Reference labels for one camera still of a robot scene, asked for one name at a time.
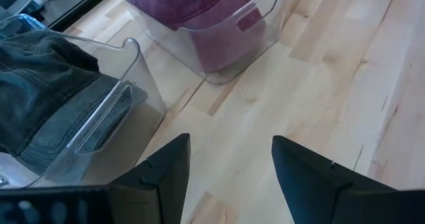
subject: plastic bin handle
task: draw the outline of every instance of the plastic bin handle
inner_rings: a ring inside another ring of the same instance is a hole
[[[257,10],[258,9],[258,6],[259,5],[261,5],[263,2],[265,2],[266,0],[253,0],[252,1],[252,3],[253,4],[255,4],[255,5],[253,5],[253,6],[247,6],[247,7],[245,7],[245,8],[243,8],[243,9],[241,9],[240,11],[239,11],[239,13],[242,13],[242,12],[244,12],[244,10],[246,10],[246,9],[249,9],[249,10],[247,10],[245,13],[243,13],[242,15],[240,15],[239,16],[239,18],[237,18],[237,20],[236,20],[236,22],[235,22],[235,24],[236,24],[236,27],[237,27],[237,29],[240,31],[240,32],[246,32],[246,31],[249,31],[252,27],[255,27],[259,22],[261,22],[266,16],[268,16],[273,10],[274,10],[274,8],[276,7],[276,5],[278,4],[278,1],[279,0],[274,0],[274,3],[273,3],[273,5],[272,5],[272,7],[270,8],[270,10],[269,11],[267,11],[266,12],[266,14],[264,14],[262,17],[261,17],[261,19],[259,19],[258,21],[256,21],[255,23],[253,23],[252,25],[250,25],[249,27],[246,27],[244,30],[242,30],[240,27],[240,22],[241,22],[241,20],[243,20],[246,16],[248,16],[249,14],[251,14],[252,12],[254,12],[255,10]]]

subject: wooden floor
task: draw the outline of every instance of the wooden floor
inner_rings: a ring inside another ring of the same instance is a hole
[[[122,0],[67,30],[141,44],[168,107],[142,158],[191,134],[182,223],[291,223],[276,134],[390,186],[425,187],[424,0],[288,0],[286,11],[278,43],[223,86],[154,43]]]

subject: clear plastic bin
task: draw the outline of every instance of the clear plastic bin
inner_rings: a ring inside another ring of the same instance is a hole
[[[39,29],[46,28],[32,17],[17,15],[0,23],[0,39]],[[42,174],[37,175],[11,155],[0,153],[0,179],[7,182],[0,183],[1,188],[108,183],[137,163],[165,115],[165,104],[134,39],[126,39],[122,47],[112,47],[60,35],[96,57],[100,72],[117,78],[117,83]],[[106,141],[87,148],[90,136],[109,118],[122,95],[129,93],[131,105],[108,132]]]
[[[183,24],[176,30],[142,12],[131,4],[134,1],[126,1],[135,19],[147,27],[152,39],[213,84],[232,80],[270,48],[280,36],[284,18],[284,0],[250,0],[211,27],[194,29],[190,24]],[[227,9],[226,5],[221,4],[216,9]],[[198,15],[197,22],[211,18],[203,15]]]

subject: maroon baseball cap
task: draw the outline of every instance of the maroon baseball cap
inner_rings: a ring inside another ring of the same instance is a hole
[[[194,30],[190,36],[204,71],[229,66],[262,42],[265,22],[260,22],[258,9],[243,16],[237,25],[234,21],[223,22],[251,0],[128,1],[172,30]]]

